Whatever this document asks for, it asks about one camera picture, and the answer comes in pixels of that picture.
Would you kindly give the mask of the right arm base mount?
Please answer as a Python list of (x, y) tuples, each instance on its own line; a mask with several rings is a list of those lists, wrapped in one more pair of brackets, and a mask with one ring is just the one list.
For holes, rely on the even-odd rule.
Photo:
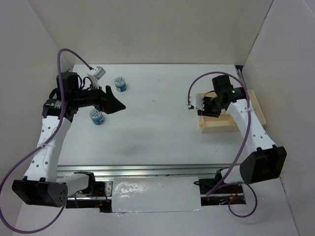
[(240, 184), (229, 186), (223, 184), (223, 187), (219, 187), (209, 196), (206, 196), (206, 193), (216, 185), (214, 178), (199, 179), (194, 182), (194, 185), (199, 186), (203, 207), (228, 205), (230, 201), (232, 201), (232, 205), (244, 205), (246, 203), (243, 188)]

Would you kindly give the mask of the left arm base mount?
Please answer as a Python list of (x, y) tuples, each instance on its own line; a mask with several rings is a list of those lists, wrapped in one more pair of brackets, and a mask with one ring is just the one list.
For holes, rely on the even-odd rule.
[(68, 188), (66, 208), (95, 208), (112, 212), (112, 181), (97, 181), (92, 172), (76, 172), (64, 179)]

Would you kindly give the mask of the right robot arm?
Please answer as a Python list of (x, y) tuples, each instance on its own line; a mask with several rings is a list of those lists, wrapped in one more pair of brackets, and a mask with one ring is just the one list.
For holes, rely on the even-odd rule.
[(213, 78), (212, 83), (214, 96), (195, 96), (194, 106), (198, 115), (218, 118), (225, 110), (243, 136), (241, 147), (246, 148), (249, 154), (240, 165), (219, 171), (221, 177), (215, 180), (216, 190), (225, 193), (232, 183), (252, 184), (278, 178), (287, 152), (266, 133), (255, 114), (248, 92), (243, 86), (235, 88), (226, 74)]

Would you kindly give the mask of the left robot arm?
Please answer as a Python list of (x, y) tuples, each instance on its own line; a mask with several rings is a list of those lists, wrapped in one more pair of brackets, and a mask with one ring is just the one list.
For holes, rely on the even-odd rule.
[(97, 191), (97, 183), (91, 172), (78, 171), (57, 181), (57, 165), (65, 136), (70, 129), (74, 115), (79, 108), (93, 106), (106, 114), (124, 110), (126, 107), (116, 99), (110, 86), (102, 90), (98, 81), (105, 71), (91, 70), (85, 83), (75, 72), (63, 72), (57, 82), (62, 82), (52, 90), (43, 105), (42, 130), (37, 151), (22, 180), (15, 180), (12, 190), (28, 205), (62, 207), (69, 196), (82, 192), (92, 196)]

